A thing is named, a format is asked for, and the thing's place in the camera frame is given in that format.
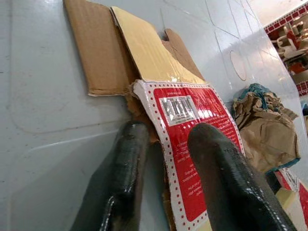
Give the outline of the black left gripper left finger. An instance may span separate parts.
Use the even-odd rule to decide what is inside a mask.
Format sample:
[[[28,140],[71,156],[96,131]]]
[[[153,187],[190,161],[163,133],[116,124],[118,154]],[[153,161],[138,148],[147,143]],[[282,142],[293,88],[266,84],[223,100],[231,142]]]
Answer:
[[[143,174],[150,146],[147,126],[125,123],[87,185],[72,231],[137,231]]]

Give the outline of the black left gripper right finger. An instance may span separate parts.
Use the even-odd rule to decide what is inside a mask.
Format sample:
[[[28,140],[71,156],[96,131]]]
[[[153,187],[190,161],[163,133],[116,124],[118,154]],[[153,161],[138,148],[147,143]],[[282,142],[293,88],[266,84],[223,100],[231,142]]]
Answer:
[[[214,231],[294,231],[266,179],[216,127],[200,123],[188,149],[201,179]]]

